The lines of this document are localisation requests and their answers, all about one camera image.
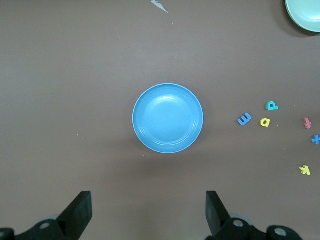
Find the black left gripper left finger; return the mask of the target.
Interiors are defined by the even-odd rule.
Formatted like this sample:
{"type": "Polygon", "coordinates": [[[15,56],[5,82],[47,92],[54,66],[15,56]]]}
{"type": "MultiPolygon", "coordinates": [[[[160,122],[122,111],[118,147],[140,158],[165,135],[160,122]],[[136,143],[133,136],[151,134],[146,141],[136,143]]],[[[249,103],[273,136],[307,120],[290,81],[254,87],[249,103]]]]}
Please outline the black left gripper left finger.
{"type": "Polygon", "coordinates": [[[92,220],[92,194],[82,191],[56,218],[38,222],[24,233],[1,228],[2,240],[78,240],[92,220]]]}

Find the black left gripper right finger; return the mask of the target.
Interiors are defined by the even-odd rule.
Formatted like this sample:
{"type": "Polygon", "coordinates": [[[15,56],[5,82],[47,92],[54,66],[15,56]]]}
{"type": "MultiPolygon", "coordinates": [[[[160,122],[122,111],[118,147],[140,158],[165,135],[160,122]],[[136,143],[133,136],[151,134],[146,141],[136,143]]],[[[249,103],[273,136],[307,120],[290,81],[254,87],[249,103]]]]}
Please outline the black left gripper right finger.
{"type": "Polygon", "coordinates": [[[262,232],[244,219],[231,217],[216,191],[206,192],[206,220],[211,232],[208,240],[300,240],[293,229],[271,225],[262,232]]]}

